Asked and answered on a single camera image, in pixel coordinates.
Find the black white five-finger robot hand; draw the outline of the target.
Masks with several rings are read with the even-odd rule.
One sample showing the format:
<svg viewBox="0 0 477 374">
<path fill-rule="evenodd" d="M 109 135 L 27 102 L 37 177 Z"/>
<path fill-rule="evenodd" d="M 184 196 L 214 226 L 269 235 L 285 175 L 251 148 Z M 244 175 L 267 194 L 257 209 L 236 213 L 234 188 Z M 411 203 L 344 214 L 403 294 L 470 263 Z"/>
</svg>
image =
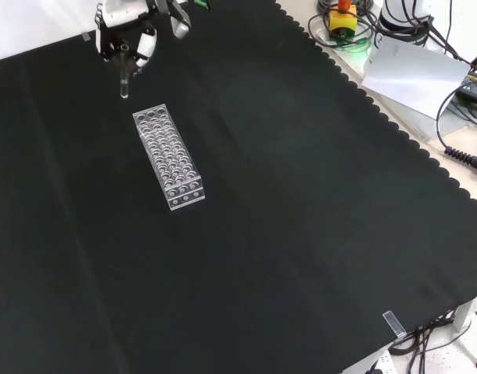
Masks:
<svg viewBox="0 0 477 374">
<path fill-rule="evenodd" d="M 125 61 L 127 72 L 140 74 L 154 54 L 157 31 L 153 16 L 168 16 L 174 36 L 182 39 L 191 29 L 191 21 L 180 1 L 102 1 L 97 4 L 94 21 L 97 53 L 106 61 Z M 136 47 L 120 33 L 141 28 Z"/>
</svg>

